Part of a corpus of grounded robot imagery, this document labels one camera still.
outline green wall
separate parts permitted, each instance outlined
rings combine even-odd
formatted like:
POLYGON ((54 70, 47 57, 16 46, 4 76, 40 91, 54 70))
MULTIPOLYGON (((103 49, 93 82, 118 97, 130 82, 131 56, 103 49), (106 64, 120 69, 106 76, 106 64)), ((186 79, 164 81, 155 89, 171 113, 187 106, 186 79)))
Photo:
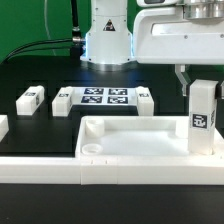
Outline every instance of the green wall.
MULTIPOLYGON (((34 41, 46 40, 44 22, 45 0, 0 0, 0 60, 11 50, 34 41)), ((78 0, 79 22, 83 35, 91 26, 91 0, 78 0)), ((128 27, 132 31, 139 7, 136 0, 128 2, 128 27)), ((70 0, 48 0, 48 27, 52 39, 71 37, 70 0)), ((52 51, 35 54, 53 55, 52 51)), ((57 55, 68 55, 57 50, 57 55)))

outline white post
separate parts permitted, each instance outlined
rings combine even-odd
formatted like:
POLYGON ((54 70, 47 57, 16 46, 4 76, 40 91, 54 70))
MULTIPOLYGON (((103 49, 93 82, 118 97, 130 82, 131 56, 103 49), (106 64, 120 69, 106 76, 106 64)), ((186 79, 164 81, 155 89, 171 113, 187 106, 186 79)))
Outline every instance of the white post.
POLYGON ((189 139, 190 152, 213 153, 217 100, 216 81, 196 80, 190 87, 189 139))

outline black tabletop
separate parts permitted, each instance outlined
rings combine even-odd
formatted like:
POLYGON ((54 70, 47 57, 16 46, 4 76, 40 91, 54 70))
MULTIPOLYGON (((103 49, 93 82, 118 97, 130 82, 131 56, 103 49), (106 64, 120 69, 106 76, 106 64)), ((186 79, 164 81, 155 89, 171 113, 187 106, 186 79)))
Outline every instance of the black tabletop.
MULTIPOLYGON (((192 80, 221 81, 212 66, 192 66, 192 80)), ((97 72, 68 57, 18 57, 0 66, 0 114, 10 131, 1 156, 73 157, 80 119, 85 115, 137 115, 134 107, 73 107, 68 118, 52 117, 61 87, 149 87, 155 115, 187 115, 188 98, 170 65, 138 65, 123 72, 97 72), (15 101, 30 86, 45 87, 45 101, 32 117, 16 115, 15 101)), ((217 128, 224 129, 219 100, 217 128)), ((1 224, 152 223, 223 224, 223 186, 0 185, 1 224)))
MULTIPOLYGON (((212 66, 192 66, 196 78, 222 80, 212 66)), ((137 65, 135 69, 100 72, 82 68, 69 57, 23 56, 0 66, 0 114, 8 115, 9 133, 0 143, 4 156, 74 156, 80 120, 85 115, 137 115, 135 107, 73 106, 68 118, 52 116, 52 101, 61 87, 149 87, 155 115, 187 115, 188 98, 171 65, 137 65), (30 86, 45 88, 45 101, 33 116, 17 116, 16 100, 30 86)), ((217 128, 223 133, 224 103, 218 103, 217 128)))

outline white rectangular block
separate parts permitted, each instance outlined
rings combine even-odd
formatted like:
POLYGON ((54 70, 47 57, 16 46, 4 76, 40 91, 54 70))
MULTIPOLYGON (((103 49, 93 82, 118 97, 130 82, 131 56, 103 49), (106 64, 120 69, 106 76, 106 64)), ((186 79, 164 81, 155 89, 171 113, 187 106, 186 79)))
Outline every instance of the white rectangular block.
POLYGON ((67 117, 73 105, 74 88, 61 88, 52 102, 54 117, 67 117))
POLYGON ((17 115, 31 116, 44 101, 44 87, 31 86, 17 101, 17 115))
POLYGON ((8 118, 6 115, 0 115, 0 142, 9 131, 8 118))
POLYGON ((211 155, 214 147, 216 81, 196 80, 190 87, 188 150, 211 155))
POLYGON ((148 88, 137 87, 137 109, 139 116, 153 116, 154 101, 148 88))
POLYGON ((0 183, 80 184, 75 158, 0 157, 0 183))

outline black cable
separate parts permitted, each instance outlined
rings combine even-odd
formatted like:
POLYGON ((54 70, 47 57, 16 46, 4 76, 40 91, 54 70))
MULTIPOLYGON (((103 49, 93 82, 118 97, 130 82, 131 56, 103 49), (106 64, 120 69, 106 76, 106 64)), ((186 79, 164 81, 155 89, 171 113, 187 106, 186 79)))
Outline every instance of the black cable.
POLYGON ((72 24, 73 24, 73 27, 79 27, 77 1, 76 0, 71 0, 71 6, 72 6, 72 24))
POLYGON ((44 50, 61 50, 61 49, 70 49, 71 46, 64 46, 64 47, 45 47, 45 48, 34 48, 34 49, 30 49, 30 50, 21 50, 21 51, 17 51, 17 52, 14 52, 13 54, 10 54, 9 56, 7 56, 1 64, 3 63, 7 63, 10 58, 18 55, 18 54, 22 54, 22 53, 27 53, 27 52, 32 52, 32 51, 44 51, 44 50))
POLYGON ((37 41, 37 42, 32 42, 32 43, 29 43, 29 44, 25 44, 21 47, 18 47, 16 48, 15 50, 11 51, 4 59, 3 61, 1 62, 1 64, 4 64, 8 61, 8 58, 11 57, 11 55, 17 53, 17 52, 20 52, 26 48, 29 48, 29 47, 34 47, 34 46, 38 46, 38 45, 47 45, 47 44, 59 44, 59 43, 69 43, 69 42, 72 42, 72 39, 71 38, 67 38, 67 39, 59 39, 59 40, 45 40, 45 41, 37 41))

